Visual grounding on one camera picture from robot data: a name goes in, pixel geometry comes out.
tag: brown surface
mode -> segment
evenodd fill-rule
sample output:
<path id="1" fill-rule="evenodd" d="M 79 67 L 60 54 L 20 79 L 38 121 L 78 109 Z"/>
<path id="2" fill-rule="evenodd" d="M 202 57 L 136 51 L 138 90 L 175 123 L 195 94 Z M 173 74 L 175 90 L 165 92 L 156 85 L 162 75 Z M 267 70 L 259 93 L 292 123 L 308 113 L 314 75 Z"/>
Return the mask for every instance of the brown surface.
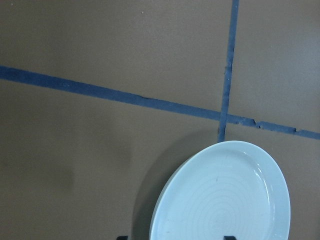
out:
<path id="1" fill-rule="evenodd" d="M 218 110 L 231 0 L 1 1 L 0 65 Z M 320 132 L 320 3 L 240 1 L 229 113 Z M 171 173 L 218 122 L 0 80 L 0 239 L 148 238 Z M 320 141 L 227 125 L 320 239 Z"/>
<path id="2" fill-rule="evenodd" d="M 229 113 L 320 132 L 320 1 L 240 1 Z"/>
<path id="3" fill-rule="evenodd" d="M 0 64 L 218 111 L 230 0 L 0 2 Z"/>
<path id="4" fill-rule="evenodd" d="M 0 112 L 2 240 L 146 239 L 170 174 L 218 131 L 215 121 L 3 80 Z"/>

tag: brown tile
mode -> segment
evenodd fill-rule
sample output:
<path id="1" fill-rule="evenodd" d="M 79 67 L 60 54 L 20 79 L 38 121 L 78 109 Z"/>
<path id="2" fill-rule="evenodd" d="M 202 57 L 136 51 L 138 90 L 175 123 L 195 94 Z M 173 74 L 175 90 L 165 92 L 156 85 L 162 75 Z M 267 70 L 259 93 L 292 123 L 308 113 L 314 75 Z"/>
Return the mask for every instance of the brown tile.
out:
<path id="1" fill-rule="evenodd" d="M 281 168 L 290 195 L 289 240 L 320 239 L 320 141 L 233 124 L 226 140 L 263 148 Z"/>
<path id="2" fill-rule="evenodd" d="M 0 239 L 147 239 L 173 171 L 218 122 L 0 81 Z"/>
<path id="3" fill-rule="evenodd" d="M 240 1 L 229 113 L 320 132 L 320 1 Z"/>
<path id="4" fill-rule="evenodd" d="M 0 64 L 218 111 L 231 0 L 0 3 Z"/>

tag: blue grout line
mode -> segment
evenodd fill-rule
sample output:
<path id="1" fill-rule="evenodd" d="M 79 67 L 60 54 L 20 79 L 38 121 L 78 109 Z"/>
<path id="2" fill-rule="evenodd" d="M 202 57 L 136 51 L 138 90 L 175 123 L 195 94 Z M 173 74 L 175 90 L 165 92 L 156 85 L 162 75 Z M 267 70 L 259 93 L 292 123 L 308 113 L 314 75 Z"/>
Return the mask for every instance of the blue grout line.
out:
<path id="1" fill-rule="evenodd" d="M 232 80 L 232 64 L 234 61 L 235 44 L 236 44 L 238 8 L 239 8 L 239 0 L 232 0 L 228 50 L 227 50 L 226 67 L 225 67 L 225 73 L 224 73 L 224 85 L 223 85 L 223 92 L 222 92 L 218 143 L 223 142 L 225 140 L 227 116 L 228 116 L 228 109 L 229 109 L 229 96 L 230 96 L 230 88 L 231 88 L 231 80 Z"/>
<path id="2" fill-rule="evenodd" d="M 195 106 L 184 105 L 171 101 L 146 98 L 133 93 L 118 91 L 106 87 L 91 85 L 83 82 L 67 80 L 59 77 L 48 76 L 40 73 L 20 70 L 16 68 L 0 65 L 0 79 L 12 82 L 34 85 L 49 89 L 66 91 L 69 93 L 81 94 L 95 98 L 107 99 L 121 103 L 127 103 L 152 109 L 164 110 L 168 112 L 185 114 L 204 119 L 219 121 L 220 112 Z M 320 133 L 297 130 L 294 127 L 279 125 L 271 122 L 255 122 L 253 118 L 227 114 L 226 120 L 230 124 L 240 124 L 247 127 L 265 129 L 269 131 L 291 134 L 295 136 L 320 140 Z"/>
<path id="3" fill-rule="evenodd" d="M 318 139 L 320 140 L 320 133 L 314 131 L 308 131 L 304 129 L 297 129 L 291 126 L 284 126 L 272 122 L 267 121 L 258 121 L 256 122 L 253 118 L 247 118 L 243 116 L 236 115 L 227 115 L 227 122 L 230 124 L 240 124 L 247 127 L 253 127 L 257 129 L 264 129 L 278 133 L 291 134 L 300 137 L 310 138 L 310 139 Z"/>
<path id="4" fill-rule="evenodd" d="M 165 110 L 178 114 L 186 114 L 190 116 L 219 120 L 220 112 L 209 109 L 204 109 L 195 106 L 175 103 L 171 101 L 147 98 L 137 94 L 118 91 L 102 86 L 91 85 L 83 82 L 77 82 L 48 76 L 40 73 L 0 66 L 0 78 L 13 82 L 35 85 L 50 89 L 62 90 L 75 94 L 108 99 L 112 101 L 133 104 L 142 107 Z"/>

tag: plate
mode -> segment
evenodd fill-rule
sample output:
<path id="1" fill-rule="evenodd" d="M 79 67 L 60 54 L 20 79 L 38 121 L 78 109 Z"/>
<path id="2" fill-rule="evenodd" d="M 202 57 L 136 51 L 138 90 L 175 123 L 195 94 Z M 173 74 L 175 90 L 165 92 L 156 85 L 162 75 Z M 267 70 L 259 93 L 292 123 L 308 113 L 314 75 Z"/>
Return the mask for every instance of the plate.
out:
<path id="1" fill-rule="evenodd" d="M 275 160 L 248 142 L 200 151 L 170 177 L 155 205 L 150 240 L 287 240 L 290 198 Z"/>

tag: concentric circle pattern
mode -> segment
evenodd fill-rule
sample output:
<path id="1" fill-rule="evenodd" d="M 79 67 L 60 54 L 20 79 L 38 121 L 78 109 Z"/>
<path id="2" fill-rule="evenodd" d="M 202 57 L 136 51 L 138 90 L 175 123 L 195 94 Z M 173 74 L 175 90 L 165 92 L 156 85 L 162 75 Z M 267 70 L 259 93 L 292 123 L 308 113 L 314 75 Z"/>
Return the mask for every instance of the concentric circle pattern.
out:
<path id="1" fill-rule="evenodd" d="M 275 228 L 275 186 L 268 180 L 268 170 L 273 170 L 271 174 L 278 173 L 274 177 L 284 182 L 279 167 L 266 152 L 252 144 L 246 146 L 263 151 L 264 157 L 256 158 L 250 151 L 230 148 L 226 143 L 201 151 L 173 174 L 155 207 L 151 240 L 288 238 L 286 231 L 283 234 Z M 283 196 L 289 202 L 288 190 Z M 286 208 L 288 222 L 290 205 Z"/>

